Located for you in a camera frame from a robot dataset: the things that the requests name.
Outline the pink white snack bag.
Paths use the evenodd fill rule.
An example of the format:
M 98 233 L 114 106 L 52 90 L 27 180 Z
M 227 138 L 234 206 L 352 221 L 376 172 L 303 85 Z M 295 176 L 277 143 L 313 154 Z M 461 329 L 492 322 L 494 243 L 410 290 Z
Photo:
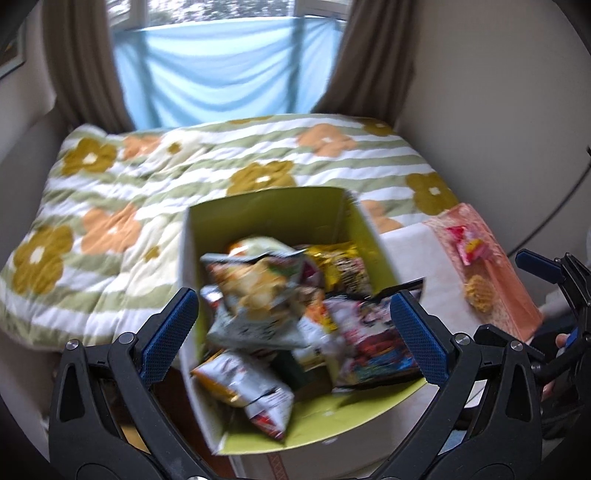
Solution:
M 491 257 L 489 244 L 473 225 L 457 225 L 447 227 L 446 230 L 464 266 Z

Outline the window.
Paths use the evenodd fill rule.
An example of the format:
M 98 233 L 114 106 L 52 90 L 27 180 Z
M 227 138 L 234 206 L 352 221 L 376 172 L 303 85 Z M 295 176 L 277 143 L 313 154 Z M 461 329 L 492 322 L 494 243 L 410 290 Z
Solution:
M 315 16 L 346 20 L 352 1 L 312 0 L 181 0 L 105 1 L 115 29 L 142 29 L 242 18 Z

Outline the orange white chip bag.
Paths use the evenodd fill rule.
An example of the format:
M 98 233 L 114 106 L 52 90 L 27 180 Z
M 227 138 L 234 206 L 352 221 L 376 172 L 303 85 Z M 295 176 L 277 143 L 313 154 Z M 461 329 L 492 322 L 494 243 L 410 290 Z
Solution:
M 236 350 L 221 350 L 190 371 L 215 399 L 242 408 L 249 422 L 273 440 L 283 441 L 294 407 L 294 393 L 260 362 Z

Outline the dark blue red snack bag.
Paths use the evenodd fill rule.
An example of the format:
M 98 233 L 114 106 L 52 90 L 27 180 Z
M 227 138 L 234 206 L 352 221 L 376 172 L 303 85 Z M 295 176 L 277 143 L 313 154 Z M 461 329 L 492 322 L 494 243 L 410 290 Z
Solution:
M 324 301 L 335 339 L 325 342 L 322 354 L 336 389 L 363 390 L 416 381 L 422 377 L 418 364 L 391 316 L 394 294 L 407 291 L 419 299 L 422 278 L 388 287 L 363 298 L 339 295 Z

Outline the grey potato chip bag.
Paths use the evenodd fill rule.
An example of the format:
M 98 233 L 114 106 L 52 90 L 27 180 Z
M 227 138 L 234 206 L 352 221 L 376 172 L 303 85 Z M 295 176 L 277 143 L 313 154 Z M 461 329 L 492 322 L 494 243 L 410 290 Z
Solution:
M 206 253 L 200 296 L 213 314 L 207 340 L 226 349 L 294 350 L 310 342 L 298 326 L 305 307 L 298 296 L 304 252 L 256 256 Z

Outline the light blue hanging cloth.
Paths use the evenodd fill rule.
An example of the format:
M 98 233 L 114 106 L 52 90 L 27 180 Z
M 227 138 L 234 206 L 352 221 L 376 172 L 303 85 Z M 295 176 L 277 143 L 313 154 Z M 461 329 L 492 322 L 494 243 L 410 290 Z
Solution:
M 259 17 L 119 31 L 114 59 L 138 129 L 308 114 L 327 89 L 344 26 Z

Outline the right brown curtain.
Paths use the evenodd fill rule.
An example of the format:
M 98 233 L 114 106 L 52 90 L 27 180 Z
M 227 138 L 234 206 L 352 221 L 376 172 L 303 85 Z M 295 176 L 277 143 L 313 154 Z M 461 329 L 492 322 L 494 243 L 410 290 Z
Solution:
M 312 111 L 395 126 L 414 78 L 421 7 L 416 0 L 353 1 L 335 68 Z

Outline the pink floral table cloth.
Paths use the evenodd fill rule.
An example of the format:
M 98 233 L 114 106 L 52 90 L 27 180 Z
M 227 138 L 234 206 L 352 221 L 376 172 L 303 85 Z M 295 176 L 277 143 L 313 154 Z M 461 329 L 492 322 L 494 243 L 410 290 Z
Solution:
M 469 204 L 459 204 L 420 223 L 403 226 L 386 216 L 379 202 L 367 201 L 370 217 L 386 245 L 397 278 L 422 278 L 421 303 L 453 332 L 474 334 L 493 324 L 521 341 L 529 340 L 542 314 L 487 224 Z M 473 225 L 492 255 L 464 266 L 446 228 Z

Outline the left brown curtain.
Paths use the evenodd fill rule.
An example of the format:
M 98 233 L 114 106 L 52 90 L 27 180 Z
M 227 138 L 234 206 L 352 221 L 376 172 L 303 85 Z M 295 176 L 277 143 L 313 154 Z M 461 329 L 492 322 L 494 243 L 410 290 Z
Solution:
M 45 1 L 42 26 L 56 107 L 67 124 L 91 124 L 108 133 L 133 130 L 115 68 L 105 3 Z

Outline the brown curtain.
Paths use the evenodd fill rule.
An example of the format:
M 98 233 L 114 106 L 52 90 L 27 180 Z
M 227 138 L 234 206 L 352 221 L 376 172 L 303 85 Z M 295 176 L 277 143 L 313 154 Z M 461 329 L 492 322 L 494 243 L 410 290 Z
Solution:
M 335 68 L 312 111 L 395 126 L 414 78 L 421 7 L 416 0 L 353 1 Z
M 45 1 L 42 26 L 56 107 L 67 124 L 91 124 L 108 133 L 133 130 L 115 68 L 105 3 Z

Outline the floral striped duvet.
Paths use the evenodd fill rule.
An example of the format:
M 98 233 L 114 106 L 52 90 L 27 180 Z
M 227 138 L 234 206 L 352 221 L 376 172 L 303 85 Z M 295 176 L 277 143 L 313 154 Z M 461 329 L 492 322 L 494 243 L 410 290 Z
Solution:
M 1 270 L 1 328 L 32 349 L 108 343 L 161 310 L 180 283 L 185 211 L 278 187 L 352 191 L 381 231 L 457 203 L 380 120 L 283 114 L 62 142 L 29 230 Z

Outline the framed town picture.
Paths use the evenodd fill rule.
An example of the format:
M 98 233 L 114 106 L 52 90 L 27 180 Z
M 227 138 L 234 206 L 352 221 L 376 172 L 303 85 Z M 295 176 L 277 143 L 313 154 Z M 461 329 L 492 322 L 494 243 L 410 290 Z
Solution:
M 26 23 L 23 23 L 1 54 L 0 79 L 4 79 L 26 62 Z

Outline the gold foil snack bag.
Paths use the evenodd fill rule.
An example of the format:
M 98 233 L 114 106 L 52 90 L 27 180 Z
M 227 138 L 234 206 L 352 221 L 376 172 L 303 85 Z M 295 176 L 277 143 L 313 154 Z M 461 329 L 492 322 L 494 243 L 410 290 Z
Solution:
M 372 293 L 370 277 L 356 243 L 310 245 L 305 254 L 322 273 L 325 295 L 367 297 Z

